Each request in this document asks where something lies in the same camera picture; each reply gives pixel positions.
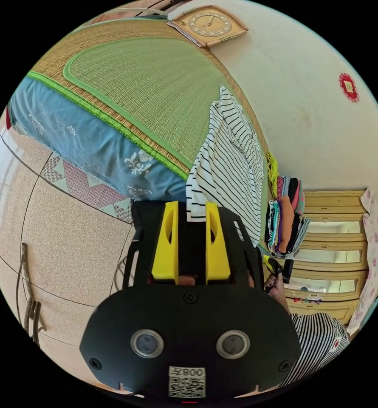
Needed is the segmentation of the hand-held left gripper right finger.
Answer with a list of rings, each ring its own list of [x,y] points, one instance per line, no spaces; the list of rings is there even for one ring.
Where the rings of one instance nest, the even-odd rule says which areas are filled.
[[[226,251],[219,207],[215,203],[206,203],[206,284],[227,281],[230,278],[230,266]]]

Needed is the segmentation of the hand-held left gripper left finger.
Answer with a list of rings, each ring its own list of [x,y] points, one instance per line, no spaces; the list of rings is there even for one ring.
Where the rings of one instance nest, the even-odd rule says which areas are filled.
[[[156,244],[151,274],[156,281],[178,284],[178,213],[177,201],[167,202]]]

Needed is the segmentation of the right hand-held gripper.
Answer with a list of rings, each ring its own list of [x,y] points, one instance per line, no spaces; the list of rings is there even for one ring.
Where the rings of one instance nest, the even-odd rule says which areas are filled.
[[[271,289],[278,287],[280,290],[284,289],[284,282],[282,279],[283,267],[276,259],[263,255],[263,262],[269,272],[268,278],[265,282],[265,292],[269,293]]]

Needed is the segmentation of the person's right hand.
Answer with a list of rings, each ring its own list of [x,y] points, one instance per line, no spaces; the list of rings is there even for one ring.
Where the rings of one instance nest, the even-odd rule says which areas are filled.
[[[283,306],[286,312],[290,315],[291,312],[285,296],[282,273],[279,272],[277,275],[270,274],[264,283],[264,288],[265,292]]]

